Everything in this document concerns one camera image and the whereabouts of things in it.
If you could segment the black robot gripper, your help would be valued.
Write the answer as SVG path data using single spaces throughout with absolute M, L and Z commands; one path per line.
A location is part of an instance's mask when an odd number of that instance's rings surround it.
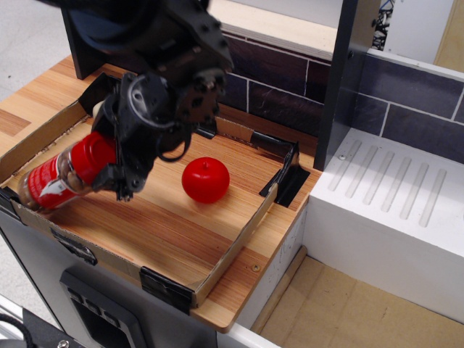
M 113 191 L 129 202 L 144 188 L 154 162 L 176 162 L 170 153 L 189 149 L 191 134 L 212 123 L 219 112 L 225 73 L 213 68 L 175 87 L 152 72 L 126 73 L 94 117 L 91 132 L 116 141 L 116 163 L 107 164 L 91 184 L 93 191 Z

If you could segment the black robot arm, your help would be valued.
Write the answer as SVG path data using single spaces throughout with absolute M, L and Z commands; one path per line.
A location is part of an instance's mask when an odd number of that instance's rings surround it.
M 74 36 L 125 65 L 94 107 L 93 129 L 116 142 L 116 162 L 92 182 L 128 200 L 143 189 L 155 160 L 188 148 L 219 113 L 233 63 L 207 1 L 55 1 Z

